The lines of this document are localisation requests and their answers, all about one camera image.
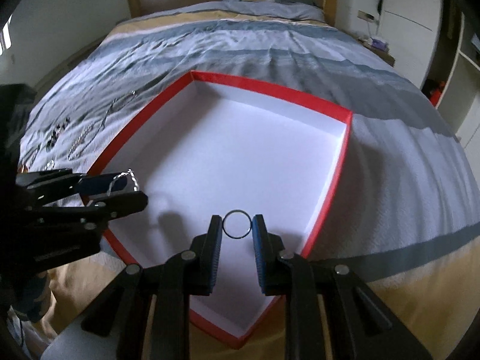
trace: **cable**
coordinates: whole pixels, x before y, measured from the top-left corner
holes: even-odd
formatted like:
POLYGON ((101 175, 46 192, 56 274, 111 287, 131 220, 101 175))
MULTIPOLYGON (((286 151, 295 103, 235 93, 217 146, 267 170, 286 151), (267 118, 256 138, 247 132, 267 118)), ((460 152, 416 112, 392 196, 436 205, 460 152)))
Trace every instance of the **cable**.
POLYGON ((370 22, 367 21, 367 27, 368 27, 368 35, 371 37, 371 31, 370 31, 370 22))
POLYGON ((20 337, 22 338, 22 341, 20 343, 20 348, 23 348, 23 326, 22 326, 22 320, 19 318, 20 321, 20 337))

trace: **silver chain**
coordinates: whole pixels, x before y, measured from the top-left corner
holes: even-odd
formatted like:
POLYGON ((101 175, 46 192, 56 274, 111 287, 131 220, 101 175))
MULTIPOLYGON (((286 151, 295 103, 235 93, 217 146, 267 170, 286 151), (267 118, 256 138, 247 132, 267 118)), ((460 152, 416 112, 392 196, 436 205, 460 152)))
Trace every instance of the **silver chain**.
POLYGON ((116 182, 118 179, 120 179, 120 178, 122 178, 122 177, 127 177, 127 176, 130 176, 130 177, 131 177, 131 180, 133 181, 133 190, 134 190, 135 192, 136 192, 136 191, 139 191, 139 190, 140 190, 140 187, 138 186, 138 181, 137 181, 137 179, 135 178, 134 172, 133 172, 131 169, 129 169, 129 170, 127 170, 126 172, 121 172, 119 175, 116 175, 116 176, 112 179, 112 181, 111 181, 110 184, 109 184, 109 189, 108 189, 108 191, 106 192, 106 195, 107 195, 107 196, 110 196, 110 195, 111 195, 111 193, 112 193, 112 188, 113 188, 115 182, 116 182))
POLYGON ((52 170, 53 168, 55 167, 55 161, 53 159, 51 159, 50 161, 48 161, 45 165, 45 167, 43 168, 43 170, 52 170))
MULTIPOLYGON (((131 91, 130 92, 130 95, 131 96, 135 96, 136 95, 136 92, 135 91, 131 91)), ((83 151, 88 147, 88 145, 90 145, 92 143, 92 141, 95 139, 95 137, 98 135, 98 133, 103 130, 105 128, 105 122, 107 120, 107 116, 113 111, 113 105, 119 100, 120 98, 119 97, 116 97, 113 99, 113 101, 110 103, 110 107, 109 109, 106 110, 105 112, 105 115, 103 116, 103 119, 102 119, 102 122, 100 123, 100 126, 99 128, 97 129, 97 131, 95 132, 95 134, 93 135, 92 139, 75 155, 73 155, 73 153, 75 152, 75 150, 77 150, 77 148, 83 144, 85 142, 85 138, 86 136, 88 135, 88 133, 93 129, 95 123, 92 122, 90 123, 87 127, 85 127, 82 131, 82 133, 80 134, 80 136, 75 140, 75 142, 73 143, 73 145, 71 146, 70 150, 68 150, 68 153, 67 153, 67 158, 69 159, 69 161, 73 161, 74 159, 78 158, 81 156, 81 154, 83 153, 83 151)))
POLYGON ((32 168, 32 165, 33 165, 35 159, 37 158, 37 154, 38 154, 38 152, 40 151, 40 148, 41 148, 41 147, 42 147, 42 145, 39 143, 39 144, 37 145, 37 148, 35 149, 35 151, 34 151, 34 153, 33 153, 32 159, 31 159, 30 162, 29 162, 28 169, 31 169, 31 168, 32 168))

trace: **ring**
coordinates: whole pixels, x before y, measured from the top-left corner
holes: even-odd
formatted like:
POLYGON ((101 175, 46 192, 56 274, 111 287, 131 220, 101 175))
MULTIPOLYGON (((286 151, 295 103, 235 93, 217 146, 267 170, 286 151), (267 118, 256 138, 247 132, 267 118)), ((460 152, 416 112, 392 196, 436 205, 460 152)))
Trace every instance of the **ring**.
POLYGON ((232 210, 232 211, 229 211, 226 213, 225 217, 222 219, 222 229, 223 229, 223 232, 225 233, 225 235, 227 237, 230 237, 230 238, 233 238, 233 239, 240 239, 240 238, 245 238, 247 235, 250 234, 251 232, 251 218, 250 218, 250 215, 248 215, 244 210, 232 210), (227 233, 227 231, 225 230, 225 220, 229 217, 230 214, 233 214, 235 212, 240 212, 240 214, 243 214, 245 215, 249 222, 250 222, 250 227, 248 228, 247 232, 244 234, 244 235, 241 235, 240 237, 234 237, 233 235, 230 235, 229 233, 227 233))

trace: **red object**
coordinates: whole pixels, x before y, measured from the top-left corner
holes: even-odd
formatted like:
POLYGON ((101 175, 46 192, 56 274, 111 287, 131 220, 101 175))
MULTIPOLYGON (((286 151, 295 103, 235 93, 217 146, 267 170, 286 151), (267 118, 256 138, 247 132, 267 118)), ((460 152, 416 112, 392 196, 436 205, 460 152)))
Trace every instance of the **red object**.
POLYGON ((444 88, 445 88, 445 83, 443 81, 440 81, 440 84, 438 84, 438 88, 431 92, 430 102, 434 107, 437 106, 444 88))
MULTIPOLYGON (((110 144, 105 148, 105 150, 100 154, 94 164, 91 166, 88 174, 97 175, 100 174, 106 165, 111 161, 115 154, 121 149, 121 147, 130 139, 130 137, 138 130, 140 127, 156 112, 160 107, 162 107, 168 100, 173 96, 179 93, 184 89, 188 84, 193 81, 205 81, 208 83, 217 83, 222 85, 228 85, 235 88, 240 88, 248 91, 262 93, 264 95, 276 97, 290 103, 298 104, 302 107, 309 108, 316 112, 320 112, 324 115, 332 117, 333 119, 339 120, 342 123, 346 124, 345 138, 342 143, 340 156, 338 159, 337 168, 334 171, 332 182, 328 189, 325 201, 323 202, 322 208, 318 215, 317 220, 313 226, 313 229, 307 239, 307 242, 302 249, 301 255, 307 257, 312 248, 314 247, 315 240, 320 233, 323 221, 325 220, 327 213, 330 209, 335 189, 340 178, 340 173, 342 165, 345 159, 345 154, 347 151, 347 143, 350 136, 350 125, 352 121, 353 114, 350 110, 347 110, 337 104, 329 102, 327 100, 318 98, 308 93, 300 92, 291 88, 286 88, 280 85, 258 81, 255 79, 248 79, 240 76, 231 76, 227 74, 220 73, 210 73, 202 71, 191 71, 186 73, 177 79, 174 83, 169 85, 163 92, 159 93, 148 105, 146 105, 110 142, 110 144)), ((124 261, 126 264, 138 263, 135 258, 131 256, 128 250, 118 241, 114 234, 107 230, 105 232, 105 238, 111 245, 112 249, 117 253, 117 255, 124 261)), ((277 298, 275 301, 271 302, 267 309, 262 313, 261 317, 256 321, 254 326, 252 326, 248 332, 242 337, 235 337, 224 330, 220 329, 210 321, 207 321, 201 315, 190 310, 190 321, 200 328, 201 330, 207 332, 218 340, 228 344, 234 349, 241 348, 255 327, 263 320, 267 312, 272 308, 274 303, 278 301, 277 298)))

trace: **wall socket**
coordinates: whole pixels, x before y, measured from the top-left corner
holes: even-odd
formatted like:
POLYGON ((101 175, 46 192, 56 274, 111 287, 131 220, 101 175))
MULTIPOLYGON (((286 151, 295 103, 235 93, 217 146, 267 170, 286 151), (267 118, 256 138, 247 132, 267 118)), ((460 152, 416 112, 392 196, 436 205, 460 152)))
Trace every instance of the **wall socket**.
POLYGON ((359 19, 368 21, 368 23, 376 23, 375 16, 371 15, 370 13, 366 13, 364 11, 359 10, 357 17, 359 19))

